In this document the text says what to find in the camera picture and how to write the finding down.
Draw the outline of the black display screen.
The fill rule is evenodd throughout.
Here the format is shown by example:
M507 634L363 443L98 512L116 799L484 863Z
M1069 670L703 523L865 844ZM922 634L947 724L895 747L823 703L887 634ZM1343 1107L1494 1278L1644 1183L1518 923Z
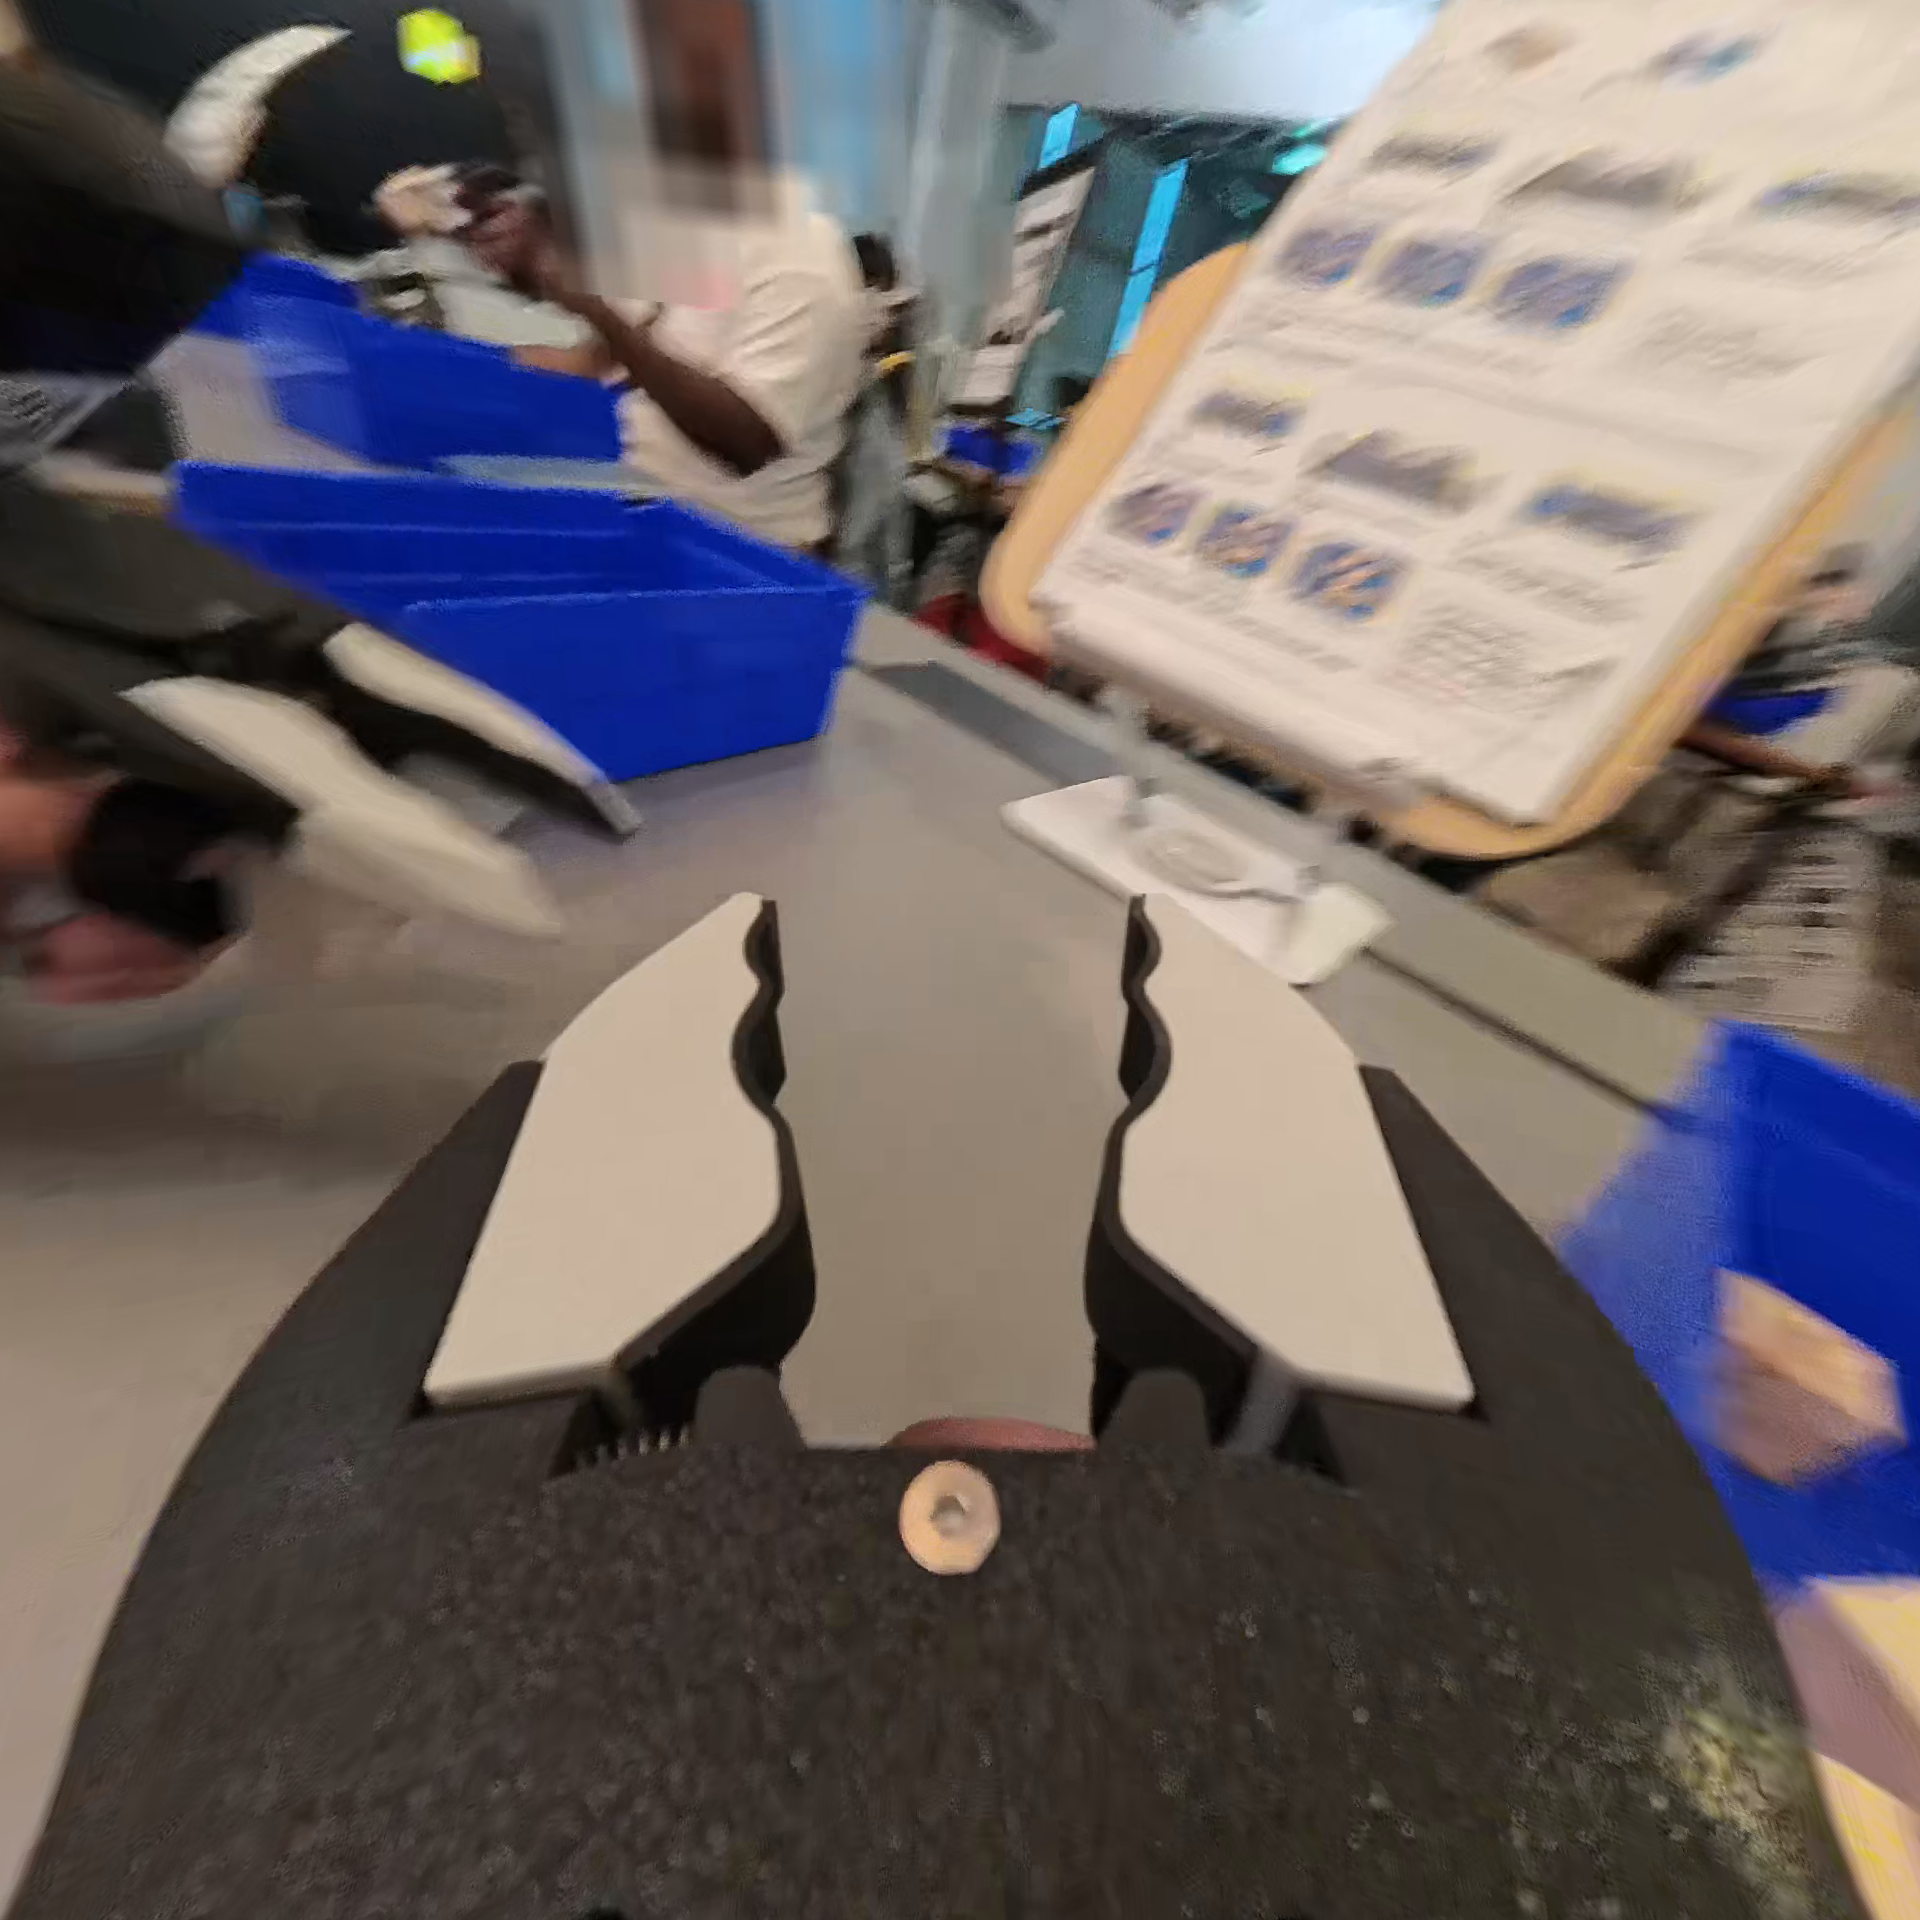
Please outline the black display screen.
M71 74L141 96L153 124L242 37L349 24L344 47L268 96L259 190L297 190L315 249L369 249L369 185L409 159L539 159L556 133L553 47L517 0L426 0L478 37L478 80L418 80L394 54L412 0L25 0L25 24Z

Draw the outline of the red bag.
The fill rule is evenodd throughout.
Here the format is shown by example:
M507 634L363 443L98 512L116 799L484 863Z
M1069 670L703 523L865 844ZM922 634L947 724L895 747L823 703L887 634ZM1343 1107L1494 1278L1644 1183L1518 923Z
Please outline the red bag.
M943 634L947 646L982 658L982 664L1005 664L1005 670L1020 670L1020 680L1046 680L1046 658L1020 646L1020 641L1005 641L973 590L929 590L929 600L915 606L915 626Z

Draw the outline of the white paper sheet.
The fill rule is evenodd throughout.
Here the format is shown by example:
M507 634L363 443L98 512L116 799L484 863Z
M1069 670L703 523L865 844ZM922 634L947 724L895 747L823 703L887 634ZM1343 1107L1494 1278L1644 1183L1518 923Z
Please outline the white paper sheet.
M268 135L268 102L279 85L335 54L349 37L349 24L286 24L259 31L242 47L225 47L161 124L161 145L200 180L200 185L237 185Z

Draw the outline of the leaning printed board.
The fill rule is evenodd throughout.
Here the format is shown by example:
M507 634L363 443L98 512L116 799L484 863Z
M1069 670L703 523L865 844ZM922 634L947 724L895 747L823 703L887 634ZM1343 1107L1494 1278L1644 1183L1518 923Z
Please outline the leaning printed board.
M1776 872L1662 971L1693 1024L1851 1039L1878 957L1878 844L1810 829Z

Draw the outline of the person's left hand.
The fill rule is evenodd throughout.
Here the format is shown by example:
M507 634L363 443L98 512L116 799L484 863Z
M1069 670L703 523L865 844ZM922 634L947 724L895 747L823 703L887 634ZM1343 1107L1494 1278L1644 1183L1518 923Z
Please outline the person's left hand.
M0 735L0 965L29 1001L169 1001L242 936L259 829L196 789Z

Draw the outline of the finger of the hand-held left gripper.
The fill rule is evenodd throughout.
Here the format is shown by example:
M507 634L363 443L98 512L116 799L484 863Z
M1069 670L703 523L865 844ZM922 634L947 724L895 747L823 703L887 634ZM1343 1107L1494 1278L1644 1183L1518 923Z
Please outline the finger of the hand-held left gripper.
M381 765L381 768L444 768L465 789L507 792L539 814L588 831L638 831L626 789L574 754L553 724L507 703L500 690L369 634L344 626L320 641L320 715Z
M237 680L141 680L130 703L295 799L295 872L390 916L465 916L507 936L556 936L556 898L524 849L369 768L315 703Z

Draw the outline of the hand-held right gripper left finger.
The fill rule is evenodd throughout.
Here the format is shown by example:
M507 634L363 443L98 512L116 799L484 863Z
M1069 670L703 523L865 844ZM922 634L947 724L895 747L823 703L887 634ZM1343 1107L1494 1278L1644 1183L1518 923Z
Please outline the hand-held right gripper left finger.
M717 1372L789 1372L818 1265L779 992L779 898L734 888L539 1047L426 1410L588 1396L665 1437Z

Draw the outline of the grey jacket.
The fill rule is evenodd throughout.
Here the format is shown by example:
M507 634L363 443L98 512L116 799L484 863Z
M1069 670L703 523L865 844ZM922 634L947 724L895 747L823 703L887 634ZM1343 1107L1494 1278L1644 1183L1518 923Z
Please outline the grey jacket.
M832 566L855 576L887 606L904 580L904 398L915 398L915 346L887 346L855 372L832 458Z

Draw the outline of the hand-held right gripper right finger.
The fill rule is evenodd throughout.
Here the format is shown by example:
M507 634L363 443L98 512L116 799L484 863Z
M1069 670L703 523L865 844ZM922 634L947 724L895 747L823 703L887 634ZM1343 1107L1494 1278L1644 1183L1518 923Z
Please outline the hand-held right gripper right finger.
M1091 1426L1173 1372L1275 1457L1312 1396L1475 1410L1350 1047L1168 888L1126 909L1118 1125L1084 1229Z

